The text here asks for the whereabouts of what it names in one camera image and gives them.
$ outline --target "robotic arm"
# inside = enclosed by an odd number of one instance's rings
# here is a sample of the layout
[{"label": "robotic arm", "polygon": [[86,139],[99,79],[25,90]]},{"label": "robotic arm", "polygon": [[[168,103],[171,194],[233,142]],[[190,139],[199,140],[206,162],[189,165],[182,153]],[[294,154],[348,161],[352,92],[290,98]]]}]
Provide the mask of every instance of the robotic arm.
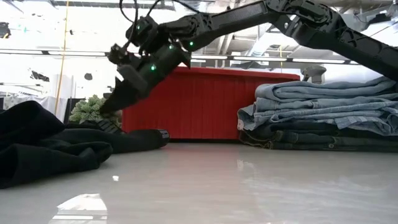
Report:
[{"label": "robotic arm", "polygon": [[[288,15],[296,15],[290,20]],[[190,66],[190,52],[217,37],[269,22],[302,46],[332,50],[398,81],[398,49],[363,35],[345,24],[328,6],[308,0],[262,0],[219,14],[197,13],[157,24],[141,17],[130,40],[140,47],[137,57],[114,45],[108,55],[124,80],[101,108],[103,113],[123,109],[145,98],[180,63]],[[131,26],[126,37],[131,37]]]}]

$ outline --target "ceiling light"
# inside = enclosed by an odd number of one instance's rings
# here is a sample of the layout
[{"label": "ceiling light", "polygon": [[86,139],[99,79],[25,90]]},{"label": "ceiling light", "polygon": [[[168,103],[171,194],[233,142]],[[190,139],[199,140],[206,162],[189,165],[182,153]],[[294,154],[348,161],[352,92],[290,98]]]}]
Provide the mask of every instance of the ceiling light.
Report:
[{"label": "ceiling light", "polygon": [[287,58],[272,57],[234,57],[234,60],[252,60],[259,62],[285,62]]},{"label": "ceiling light", "polygon": [[266,52],[282,52],[282,53],[292,53],[291,50],[266,50]]},{"label": "ceiling light", "polygon": [[40,83],[31,83],[31,84],[22,84],[22,83],[0,83],[0,85],[7,85],[7,86],[41,86]]},{"label": "ceiling light", "polygon": [[38,54],[42,52],[39,50],[0,50],[0,54]]},{"label": "ceiling light", "polygon": [[239,55],[241,55],[241,53],[240,52],[231,52],[231,55],[232,56],[239,56]]},{"label": "ceiling light", "polygon": [[[119,0],[79,0],[79,2],[97,2],[97,3],[118,3]],[[153,0],[138,0],[138,4],[148,4],[148,5],[153,5],[155,1]],[[172,1],[164,1],[165,6],[172,6],[173,2]]]},{"label": "ceiling light", "polygon": [[293,62],[307,62],[307,63],[344,63],[344,60],[293,58]]},{"label": "ceiling light", "polygon": [[235,40],[248,40],[248,41],[256,41],[256,39],[250,39],[247,37],[234,37]]},{"label": "ceiling light", "polygon": [[205,63],[206,60],[192,59],[191,62],[202,62],[202,63]]},{"label": "ceiling light", "polygon": [[[62,51],[49,51],[50,55],[63,55]],[[72,52],[72,51],[66,51],[65,52],[66,56],[71,56],[71,55],[78,55],[78,56],[105,56],[104,53],[102,52]]]},{"label": "ceiling light", "polygon": [[91,215],[54,215],[54,220],[92,220],[94,219]]},{"label": "ceiling light", "polygon": [[194,58],[194,59],[220,59],[220,60],[226,60],[228,57],[227,56],[217,56],[217,55],[192,55],[192,58]]}]

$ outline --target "blue jeans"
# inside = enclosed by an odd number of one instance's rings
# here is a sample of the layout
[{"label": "blue jeans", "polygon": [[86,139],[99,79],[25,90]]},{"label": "blue jeans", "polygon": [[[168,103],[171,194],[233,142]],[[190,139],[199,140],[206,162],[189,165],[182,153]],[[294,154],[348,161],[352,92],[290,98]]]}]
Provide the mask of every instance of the blue jeans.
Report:
[{"label": "blue jeans", "polygon": [[296,81],[260,85],[256,89],[256,98],[267,98],[285,103],[311,99],[343,99],[395,93],[395,87],[396,82],[386,77],[366,83],[334,82],[323,85]]},{"label": "blue jeans", "polygon": [[337,106],[351,106],[365,103],[383,103],[390,101],[398,101],[398,93],[390,93],[379,96],[358,96],[355,98],[342,99],[325,99],[319,98],[314,100],[295,101],[295,102],[278,102],[267,98],[257,98],[254,103],[255,112],[265,112],[269,110],[297,110],[297,109],[322,109]]},{"label": "blue jeans", "polygon": [[254,131],[241,131],[239,139],[266,149],[398,152],[394,138],[317,123],[263,125]]},{"label": "blue jeans", "polygon": [[243,129],[254,130],[268,123],[310,121],[337,125],[339,129],[352,128],[372,131],[383,136],[398,135],[398,101],[382,101],[322,109],[279,109],[254,112],[254,105],[241,108],[238,118]]}]

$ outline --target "black garment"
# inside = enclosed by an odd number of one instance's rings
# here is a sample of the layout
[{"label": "black garment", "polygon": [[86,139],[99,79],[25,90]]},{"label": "black garment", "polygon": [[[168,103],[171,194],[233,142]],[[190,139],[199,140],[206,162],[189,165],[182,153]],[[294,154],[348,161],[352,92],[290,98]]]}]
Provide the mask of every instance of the black garment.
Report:
[{"label": "black garment", "polygon": [[395,137],[321,123],[277,123],[242,131],[239,139],[267,149],[398,152]]},{"label": "black garment", "polygon": [[157,149],[165,144],[158,130],[117,135],[65,129],[40,104],[26,101],[0,114],[0,189],[97,169],[112,153]]},{"label": "black garment", "polygon": [[63,118],[63,123],[68,124],[69,123],[69,117],[70,113],[72,110],[75,108],[76,104],[84,99],[76,99],[76,98],[69,98],[67,102],[67,108],[65,109],[65,117]]}]

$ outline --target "white floor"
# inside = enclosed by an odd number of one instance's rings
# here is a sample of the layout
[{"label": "white floor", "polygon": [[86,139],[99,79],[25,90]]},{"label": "white floor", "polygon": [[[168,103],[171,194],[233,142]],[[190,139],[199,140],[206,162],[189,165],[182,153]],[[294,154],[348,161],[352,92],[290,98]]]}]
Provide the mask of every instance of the white floor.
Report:
[{"label": "white floor", "polygon": [[398,154],[169,144],[0,190],[4,224],[397,222]]}]

